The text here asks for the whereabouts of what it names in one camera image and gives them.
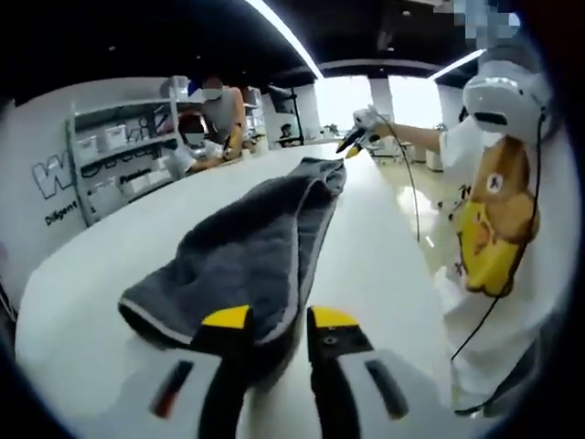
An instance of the white box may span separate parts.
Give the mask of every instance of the white box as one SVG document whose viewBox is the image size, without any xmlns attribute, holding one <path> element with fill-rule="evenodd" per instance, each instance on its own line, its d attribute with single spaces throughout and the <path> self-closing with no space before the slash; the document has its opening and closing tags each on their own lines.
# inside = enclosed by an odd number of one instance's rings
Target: white box
<svg viewBox="0 0 585 439">
<path fill-rule="evenodd" d="M 126 146 L 126 125 L 113 126 L 106 128 L 104 131 L 106 148 L 108 150 L 116 149 L 121 146 Z"/>
<path fill-rule="evenodd" d="M 171 177 L 171 173 L 168 170 L 153 171 L 148 174 L 148 180 L 151 185 L 156 185 L 161 181 L 165 181 Z"/>
<path fill-rule="evenodd" d="M 416 163 L 425 163 L 427 161 L 426 150 L 416 145 L 408 147 L 410 159 Z"/>
<path fill-rule="evenodd" d="M 92 135 L 91 137 L 79 140 L 78 152 L 82 162 L 88 162 L 96 158 L 100 151 L 98 149 L 98 136 Z"/>
<path fill-rule="evenodd" d="M 116 185 L 99 186 L 96 191 L 90 195 L 90 203 L 95 210 L 98 219 L 103 219 L 111 215 L 118 209 L 126 205 L 126 200 Z"/>
<path fill-rule="evenodd" d="M 150 178 L 148 174 L 146 174 L 144 176 L 133 178 L 129 182 L 124 183 L 122 185 L 122 192 L 128 197 L 133 197 L 145 190 L 150 185 Z"/>
<path fill-rule="evenodd" d="M 153 171 L 165 171 L 166 170 L 166 157 L 160 157 L 155 159 L 153 162 Z"/>
<path fill-rule="evenodd" d="M 432 151 L 427 151 L 427 168 L 435 172 L 442 171 L 441 156 Z"/>
</svg>

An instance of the face mask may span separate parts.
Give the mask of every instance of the face mask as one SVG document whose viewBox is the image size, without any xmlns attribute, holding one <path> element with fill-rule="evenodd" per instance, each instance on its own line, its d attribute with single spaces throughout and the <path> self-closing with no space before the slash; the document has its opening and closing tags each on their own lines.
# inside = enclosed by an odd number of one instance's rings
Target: face mask
<svg viewBox="0 0 585 439">
<path fill-rule="evenodd" d="M 203 97 L 206 101 L 218 99 L 223 93 L 221 89 L 203 89 Z"/>
<path fill-rule="evenodd" d="M 190 145 L 199 145 L 205 138 L 204 134 L 200 133 L 185 133 L 185 139 Z"/>
</svg>

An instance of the white floor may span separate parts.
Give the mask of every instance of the white floor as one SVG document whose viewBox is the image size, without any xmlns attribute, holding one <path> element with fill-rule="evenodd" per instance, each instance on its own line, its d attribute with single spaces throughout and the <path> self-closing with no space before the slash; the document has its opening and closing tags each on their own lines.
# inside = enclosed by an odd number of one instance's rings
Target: white floor
<svg viewBox="0 0 585 439">
<path fill-rule="evenodd" d="M 414 191 L 406 164 L 389 159 L 379 167 L 394 187 L 400 210 L 409 218 L 412 232 L 416 234 Z M 442 172 L 430 171 L 424 164 L 418 163 L 410 165 L 410 169 L 419 205 L 420 246 L 431 274 L 435 274 L 445 263 L 452 261 L 458 251 L 454 223 L 449 221 L 448 214 L 460 192 L 456 186 L 444 181 Z M 443 209 L 437 206 L 440 201 L 444 201 Z"/>
</svg>

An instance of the gray towel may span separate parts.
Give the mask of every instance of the gray towel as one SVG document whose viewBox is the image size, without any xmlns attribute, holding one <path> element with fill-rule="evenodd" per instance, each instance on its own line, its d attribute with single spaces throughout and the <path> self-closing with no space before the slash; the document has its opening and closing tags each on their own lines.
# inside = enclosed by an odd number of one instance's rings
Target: gray towel
<svg viewBox="0 0 585 439">
<path fill-rule="evenodd" d="M 250 305 L 255 343 L 278 338 L 306 304 L 345 182 L 343 160 L 315 158 L 262 182 L 197 224 L 170 263 L 126 290 L 122 316 L 147 339 L 188 345 L 206 316 Z"/>
</svg>

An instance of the black ceiling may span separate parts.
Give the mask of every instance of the black ceiling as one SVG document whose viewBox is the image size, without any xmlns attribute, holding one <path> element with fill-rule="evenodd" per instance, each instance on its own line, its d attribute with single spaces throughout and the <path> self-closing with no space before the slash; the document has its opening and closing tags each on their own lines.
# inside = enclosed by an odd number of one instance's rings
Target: black ceiling
<svg viewBox="0 0 585 439">
<path fill-rule="evenodd" d="M 433 13 L 429 5 L 406 0 L 265 3 L 317 64 L 368 60 L 353 67 L 324 69 L 325 76 L 428 76 L 432 70 L 420 66 L 380 63 L 408 60 L 444 66 L 470 50 L 453 16 Z M 2 53 L 9 71 L 3 88 L 20 102 L 87 80 L 196 76 L 209 69 L 241 85 L 290 86 L 313 79 L 307 71 L 282 75 L 302 70 L 303 61 L 244 0 L 53 1 L 16 6 L 20 7 L 25 9 L 11 18 L 14 31 L 7 35 L 11 44 Z M 462 85 L 469 73 L 473 69 L 444 80 Z"/>
</svg>

